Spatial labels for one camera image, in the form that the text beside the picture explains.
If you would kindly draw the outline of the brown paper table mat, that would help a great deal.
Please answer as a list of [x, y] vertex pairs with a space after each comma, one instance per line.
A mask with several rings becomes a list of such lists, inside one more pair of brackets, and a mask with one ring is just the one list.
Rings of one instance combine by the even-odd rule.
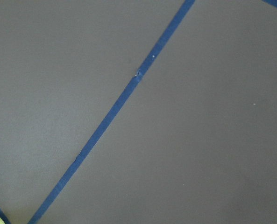
[[7, 224], [277, 224], [277, 0], [0, 0]]

